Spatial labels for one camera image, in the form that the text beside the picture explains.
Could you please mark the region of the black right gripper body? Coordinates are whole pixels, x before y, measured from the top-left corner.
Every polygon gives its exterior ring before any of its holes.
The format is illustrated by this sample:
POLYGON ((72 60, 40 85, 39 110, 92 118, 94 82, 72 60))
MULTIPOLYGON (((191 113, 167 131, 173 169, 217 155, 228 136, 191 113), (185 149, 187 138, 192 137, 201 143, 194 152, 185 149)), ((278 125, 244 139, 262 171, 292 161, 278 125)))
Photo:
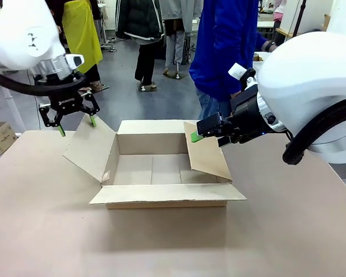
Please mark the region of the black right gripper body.
POLYGON ((232 122, 239 129, 238 143, 244 144, 264 134, 274 133, 264 120, 257 103, 258 86, 253 85, 231 99, 232 122))

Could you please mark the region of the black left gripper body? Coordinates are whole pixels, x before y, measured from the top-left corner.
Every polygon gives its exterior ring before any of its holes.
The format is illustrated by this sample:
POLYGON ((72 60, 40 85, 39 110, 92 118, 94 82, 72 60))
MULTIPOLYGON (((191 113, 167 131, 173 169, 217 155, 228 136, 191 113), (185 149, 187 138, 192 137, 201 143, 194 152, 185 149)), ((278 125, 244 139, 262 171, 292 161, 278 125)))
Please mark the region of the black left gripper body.
POLYGON ((48 116, 50 110, 55 111, 55 116, 66 116, 72 113, 82 112, 90 114, 90 93, 81 92, 80 89, 86 84, 86 77, 80 72, 73 72, 65 79, 60 80, 57 74, 47 77, 36 75, 34 77, 36 86, 47 88, 45 96, 49 103, 39 104, 41 116, 48 116))

